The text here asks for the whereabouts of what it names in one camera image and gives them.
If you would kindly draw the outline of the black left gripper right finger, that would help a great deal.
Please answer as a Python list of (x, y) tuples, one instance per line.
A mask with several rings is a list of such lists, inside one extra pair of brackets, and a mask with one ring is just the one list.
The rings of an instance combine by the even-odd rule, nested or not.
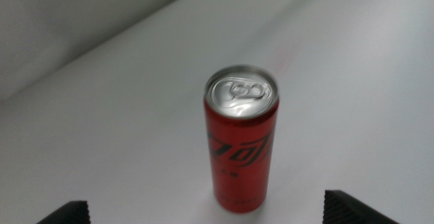
[(397, 224), (341, 190), (325, 190), (323, 224)]

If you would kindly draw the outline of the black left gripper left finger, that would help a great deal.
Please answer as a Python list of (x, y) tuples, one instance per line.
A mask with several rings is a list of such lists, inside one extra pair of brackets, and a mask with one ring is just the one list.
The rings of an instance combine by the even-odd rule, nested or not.
[(47, 215), (37, 224), (90, 224), (87, 201), (70, 201)]

